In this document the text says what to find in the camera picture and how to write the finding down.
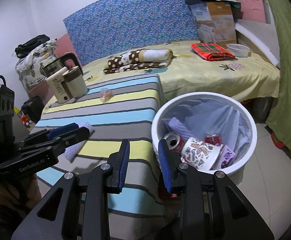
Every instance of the yellow bedsheet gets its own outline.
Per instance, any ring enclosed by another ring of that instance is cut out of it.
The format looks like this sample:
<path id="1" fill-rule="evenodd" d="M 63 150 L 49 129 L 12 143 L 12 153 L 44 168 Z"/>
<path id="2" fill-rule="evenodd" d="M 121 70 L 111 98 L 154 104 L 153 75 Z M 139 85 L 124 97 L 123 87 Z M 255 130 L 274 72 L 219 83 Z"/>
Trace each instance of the yellow bedsheet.
<path id="1" fill-rule="evenodd" d="M 161 79 L 166 101 L 178 95 L 198 91 L 224 94 L 240 102 L 257 97 L 278 97 L 280 71 L 258 54 L 251 53 L 249 57 L 238 58 L 236 61 L 208 62 L 191 52 L 190 45 L 195 42 L 199 41 L 181 41 L 145 47 L 172 49 L 176 58 L 167 68 L 104 75 L 103 69 L 107 67 L 108 58 L 124 53 L 122 52 L 87 64 L 83 69 L 84 78 L 88 84 L 93 84 L 129 75 L 157 73 Z M 231 63 L 239 63 L 244 68 L 233 71 L 220 67 Z"/>

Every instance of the brown polka dot blanket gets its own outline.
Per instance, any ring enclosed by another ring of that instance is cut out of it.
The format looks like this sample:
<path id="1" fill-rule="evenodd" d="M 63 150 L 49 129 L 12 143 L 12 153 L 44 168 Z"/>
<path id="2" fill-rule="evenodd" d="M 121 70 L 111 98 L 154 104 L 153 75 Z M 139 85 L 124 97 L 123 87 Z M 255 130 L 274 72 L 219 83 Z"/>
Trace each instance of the brown polka dot blanket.
<path id="1" fill-rule="evenodd" d="M 167 67 L 172 60 L 170 49 L 138 49 L 108 60 L 104 74 L 118 73 L 137 69 Z"/>

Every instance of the bed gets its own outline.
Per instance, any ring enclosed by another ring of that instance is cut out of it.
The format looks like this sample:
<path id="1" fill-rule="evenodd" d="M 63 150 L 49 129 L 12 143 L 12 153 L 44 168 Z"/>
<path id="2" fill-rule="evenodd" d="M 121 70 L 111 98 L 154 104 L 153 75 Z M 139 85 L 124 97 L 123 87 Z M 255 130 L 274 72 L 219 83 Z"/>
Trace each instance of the bed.
<path id="1" fill-rule="evenodd" d="M 100 90 L 111 87 L 113 97 L 100 101 Z M 82 174 L 105 163 L 130 141 L 130 159 L 125 187 L 108 195 L 110 235 L 115 239 L 140 239 L 165 225 L 162 200 L 158 197 L 159 167 L 153 153 L 151 123 L 162 104 L 157 74 L 129 76 L 90 85 L 88 94 L 59 105 L 52 98 L 32 132 L 72 122 L 89 122 L 95 132 L 73 162 L 59 156 L 59 163 L 37 173 L 48 188 L 64 173 Z"/>
<path id="2" fill-rule="evenodd" d="M 274 97 L 279 94 L 280 71 L 256 53 L 236 61 L 208 62 L 191 51 L 191 44 L 199 41 L 180 41 L 170 44 L 146 46 L 145 48 L 173 51 L 175 58 L 167 68 L 133 70 L 105 75 L 108 58 L 123 52 L 95 60 L 84 67 L 84 78 L 88 83 L 103 82 L 113 78 L 142 73 L 157 73 L 160 76 L 164 97 L 168 101 L 178 95 L 208 91 L 221 93 L 239 102 L 251 98 Z M 241 68 L 232 68 L 239 63 Z"/>

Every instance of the red plaid cloth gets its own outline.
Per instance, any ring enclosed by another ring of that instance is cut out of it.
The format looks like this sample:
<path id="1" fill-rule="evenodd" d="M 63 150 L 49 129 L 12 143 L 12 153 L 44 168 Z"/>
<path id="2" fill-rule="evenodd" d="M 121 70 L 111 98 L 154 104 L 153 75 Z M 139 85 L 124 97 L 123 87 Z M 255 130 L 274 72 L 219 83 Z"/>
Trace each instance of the red plaid cloth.
<path id="1" fill-rule="evenodd" d="M 194 43 L 193 51 L 207 61 L 236 60 L 235 55 L 214 43 Z"/>

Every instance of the folded towel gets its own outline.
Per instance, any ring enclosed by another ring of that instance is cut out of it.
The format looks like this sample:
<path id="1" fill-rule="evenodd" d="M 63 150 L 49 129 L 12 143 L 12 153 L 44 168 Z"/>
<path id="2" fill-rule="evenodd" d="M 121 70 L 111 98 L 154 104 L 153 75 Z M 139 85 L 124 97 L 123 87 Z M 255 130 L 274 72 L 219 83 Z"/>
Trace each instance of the folded towel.
<path id="1" fill-rule="evenodd" d="M 90 131 L 90 135 L 94 132 L 93 127 L 88 122 L 78 123 L 79 127 L 87 127 Z M 62 154 L 68 161 L 71 161 L 82 149 L 86 141 L 79 142 L 75 145 L 72 145 L 65 149 L 65 152 Z"/>
<path id="2" fill-rule="evenodd" d="M 191 48 L 194 53 L 207 61 L 237 60 L 231 52 L 214 43 L 194 43 Z"/>
<path id="3" fill-rule="evenodd" d="M 172 57 L 173 52 L 170 49 L 133 50 L 111 58 L 103 72 L 104 74 L 111 74 L 136 69 L 167 67 Z"/>
<path id="4" fill-rule="evenodd" d="M 172 131 L 178 133 L 185 142 L 188 141 L 190 137 L 194 137 L 176 117 L 170 119 L 168 126 Z"/>

